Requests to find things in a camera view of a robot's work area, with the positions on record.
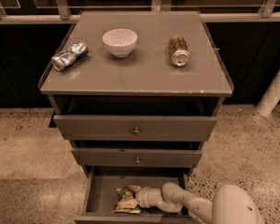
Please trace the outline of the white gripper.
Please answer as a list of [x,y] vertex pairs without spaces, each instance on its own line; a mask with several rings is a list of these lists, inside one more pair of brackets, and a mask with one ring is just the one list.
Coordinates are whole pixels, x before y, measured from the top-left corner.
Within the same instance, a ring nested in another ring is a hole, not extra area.
[[129,185],[128,189],[135,194],[135,199],[130,199],[127,201],[120,201],[119,207],[125,209],[134,209],[139,205],[141,208],[149,208],[150,204],[148,201],[148,194],[150,187],[140,187],[136,185]]

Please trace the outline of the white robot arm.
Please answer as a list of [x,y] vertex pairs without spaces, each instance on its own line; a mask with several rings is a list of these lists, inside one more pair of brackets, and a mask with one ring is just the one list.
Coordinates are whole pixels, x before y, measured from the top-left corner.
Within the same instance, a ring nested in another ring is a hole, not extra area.
[[222,186],[213,201],[172,182],[161,188],[129,185],[117,189],[117,193],[119,201],[115,212],[139,214],[141,208],[157,207],[167,213],[177,213],[185,207],[206,224],[265,224],[249,194],[235,185]]

